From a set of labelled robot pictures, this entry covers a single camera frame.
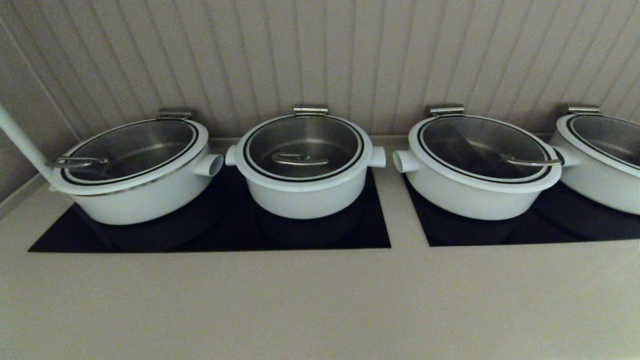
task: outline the black induction plate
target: black induction plate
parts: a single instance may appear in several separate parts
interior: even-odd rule
[[[640,217],[580,195],[562,183],[540,193],[531,208],[507,220],[461,217],[423,198],[404,176],[429,245],[514,245],[640,238]]]
[[[74,204],[30,252],[216,252],[391,248],[371,170],[342,211],[311,220],[283,218],[253,200],[235,167],[223,167],[196,199],[161,218],[104,225]]]

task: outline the white pipe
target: white pipe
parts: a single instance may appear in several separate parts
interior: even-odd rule
[[[422,168],[422,161],[411,151],[394,151],[394,165],[398,172],[413,172]]]
[[[15,146],[20,149],[33,166],[38,169],[42,176],[44,176],[49,183],[52,183],[53,169],[45,164],[47,158],[38,150],[27,134],[22,131],[18,123],[11,118],[11,115],[9,115],[2,104],[0,104],[0,128],[4,130],[7,136],[9,136],[9,139],[13,141]]]
[[[374,146],[371,154],[371,160],[369,160],[370,167],[386,167],[387,166],[387,154],[385,148],[382,146]]]

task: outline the counter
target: counter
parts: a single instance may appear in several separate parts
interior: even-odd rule
[[[392,249],[27,253],[71,205],[42,183],[0,222],[0,357],[640,359],[640,241],[431,248],[388,164]]]

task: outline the beadboard wall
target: beadboard wall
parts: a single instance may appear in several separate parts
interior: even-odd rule
[[[442,102],[533,132],[564,102],[640,121],[637,0],[0,0],[0,14],[79,139],[184,105],[215,137],[299,103],[372,135]]]

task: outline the metal hinge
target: metal hinge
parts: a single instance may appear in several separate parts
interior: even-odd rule
[[[296,105],[293,112],[296,115],[327,115],[329,109],[327,105]]]
[[[586,105],[586,104],[567,104],[566,112],[568,114],[576,115],[601,115],[600,107],[598,105]]]
[[[198,121],[198,112],[190,108],[162,108],[156,120],[193,120]]]
[[[461,104],[442,104],[427,106],[426,116],[439,117],[444,115],[464,115],[465,107]]]

